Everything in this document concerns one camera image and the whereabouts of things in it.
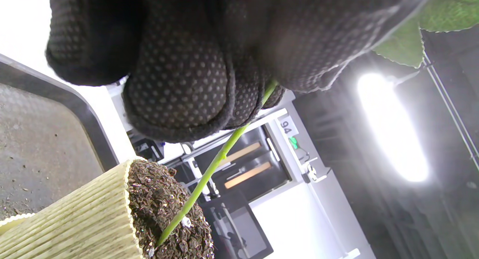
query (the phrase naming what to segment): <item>gloved hand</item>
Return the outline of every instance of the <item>gloved hand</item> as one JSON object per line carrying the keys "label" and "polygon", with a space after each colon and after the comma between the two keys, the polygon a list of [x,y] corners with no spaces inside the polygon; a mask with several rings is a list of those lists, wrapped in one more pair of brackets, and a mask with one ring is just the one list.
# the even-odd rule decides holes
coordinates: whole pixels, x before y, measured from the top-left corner
{"label": "gloved hand", "polygon": [[195,141],[248,123],[265,83],[327,89],[426,0],[50,0],[49,65],[76,85],[128,76],[131,124]]}

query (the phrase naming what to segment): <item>gray tray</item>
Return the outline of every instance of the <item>gray tray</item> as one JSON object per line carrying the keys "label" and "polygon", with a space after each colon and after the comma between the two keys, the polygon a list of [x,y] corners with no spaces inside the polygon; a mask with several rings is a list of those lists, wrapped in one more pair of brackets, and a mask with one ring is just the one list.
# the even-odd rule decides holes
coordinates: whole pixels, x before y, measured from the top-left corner
{"label": "gray tray", "polygon": [[117,164],[74,89],[0,55],[0,220],[38,212]]}

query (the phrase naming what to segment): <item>potting soil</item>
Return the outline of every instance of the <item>potting soil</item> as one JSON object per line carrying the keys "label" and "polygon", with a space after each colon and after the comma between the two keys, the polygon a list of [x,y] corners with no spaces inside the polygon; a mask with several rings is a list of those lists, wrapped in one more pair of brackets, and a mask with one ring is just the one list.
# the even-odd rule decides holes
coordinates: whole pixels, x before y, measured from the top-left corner
{"label": "potting soil", "polygon": [[156,245],[162,230],[188,199],[173,178],[175,173],[156,162],[135,160],[131,165],[130,208],[143,254],[151,259],[214,258],[211,229],[197,204],[186,215],[191,226],[180,223],[163,245]]}

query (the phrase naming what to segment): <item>cream-colored pot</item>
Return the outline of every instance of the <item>cream-colored pot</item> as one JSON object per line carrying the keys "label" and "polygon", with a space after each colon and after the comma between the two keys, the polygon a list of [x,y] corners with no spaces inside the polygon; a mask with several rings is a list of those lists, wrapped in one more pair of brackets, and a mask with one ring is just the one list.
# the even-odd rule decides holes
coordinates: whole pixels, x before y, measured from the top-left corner
{"label": "cream-colored pot", "polygon": [[117,165],[35,215],[5,222],[0,259],[143,259],[127,192],[132,162]]}

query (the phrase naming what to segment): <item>green leaf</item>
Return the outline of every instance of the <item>green leaf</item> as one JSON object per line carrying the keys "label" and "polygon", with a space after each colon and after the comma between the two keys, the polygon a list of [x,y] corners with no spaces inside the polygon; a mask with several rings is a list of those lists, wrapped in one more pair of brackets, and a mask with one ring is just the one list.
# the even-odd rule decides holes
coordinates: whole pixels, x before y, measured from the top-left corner
{"label": "green leaf", "polygon": [[424,43],[418,18],[414,17],[397,29],[388,40],[376,46],[373,51],[399,64],[421,66],[424,58]]}
{"label": "green leaf", "polygon": [[479,23],[479,0],[429,0],[419,15],[421,29],[450,32]]}

